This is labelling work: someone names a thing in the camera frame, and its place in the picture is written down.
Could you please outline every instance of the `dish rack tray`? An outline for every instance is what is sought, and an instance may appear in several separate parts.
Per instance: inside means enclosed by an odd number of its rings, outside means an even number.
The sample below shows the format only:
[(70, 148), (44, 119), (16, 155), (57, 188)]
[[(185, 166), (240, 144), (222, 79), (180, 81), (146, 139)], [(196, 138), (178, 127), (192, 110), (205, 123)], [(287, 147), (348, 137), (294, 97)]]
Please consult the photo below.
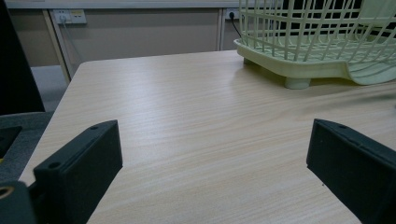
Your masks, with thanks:
[(396, 78), (394, 0), (240, 0), (239, 13), (237, 52), (286, 77), (287, 88), (319, 77)]

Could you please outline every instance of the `table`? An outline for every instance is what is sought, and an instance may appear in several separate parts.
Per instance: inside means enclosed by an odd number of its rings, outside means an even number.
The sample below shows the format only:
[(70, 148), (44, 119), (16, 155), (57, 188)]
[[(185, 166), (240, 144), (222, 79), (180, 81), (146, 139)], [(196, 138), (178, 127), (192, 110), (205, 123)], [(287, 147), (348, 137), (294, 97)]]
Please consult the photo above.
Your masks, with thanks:
[(396, 149), (396, 83), (283, 82), (233, 50), (84, 63), (21, 180), (117, 119), (124, 167), (91, 223), (359, 223), (306, 168), (313, 119)]

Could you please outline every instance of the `floor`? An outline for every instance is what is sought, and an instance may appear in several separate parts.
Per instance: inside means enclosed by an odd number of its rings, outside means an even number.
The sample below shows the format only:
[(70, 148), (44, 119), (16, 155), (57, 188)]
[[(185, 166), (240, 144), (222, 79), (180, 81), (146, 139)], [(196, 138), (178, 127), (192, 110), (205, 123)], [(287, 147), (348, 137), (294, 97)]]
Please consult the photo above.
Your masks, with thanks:
[(67, 89), (61, 66), (32, 67), (31, 69), (46, 111), (55, 111)]

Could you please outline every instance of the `gray fabric surface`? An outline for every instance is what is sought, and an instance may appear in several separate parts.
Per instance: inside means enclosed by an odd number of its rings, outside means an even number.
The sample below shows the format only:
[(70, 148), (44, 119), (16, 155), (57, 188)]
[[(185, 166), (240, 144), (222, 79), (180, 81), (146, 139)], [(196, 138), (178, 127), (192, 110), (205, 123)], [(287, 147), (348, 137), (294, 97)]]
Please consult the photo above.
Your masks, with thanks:
[(0, 163), (0, 182), (20, 178), (52, 115), (53, 112), (0, 116), (0, 129), (22, 126), (21, 132)]

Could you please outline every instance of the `metal object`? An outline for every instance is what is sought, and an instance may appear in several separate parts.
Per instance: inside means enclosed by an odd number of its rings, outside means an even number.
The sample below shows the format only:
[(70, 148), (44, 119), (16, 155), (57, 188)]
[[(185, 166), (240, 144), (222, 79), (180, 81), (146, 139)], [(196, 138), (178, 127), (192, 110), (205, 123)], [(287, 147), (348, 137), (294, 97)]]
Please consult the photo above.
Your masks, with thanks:
[(91, 126), (35, 169), (0, 184), (1, 223), (86, 223), (122, 167), (118, 123)]
[(362, 223), (396, 223), (396, 152), (345, 125), (315, 119), (310, 169)]

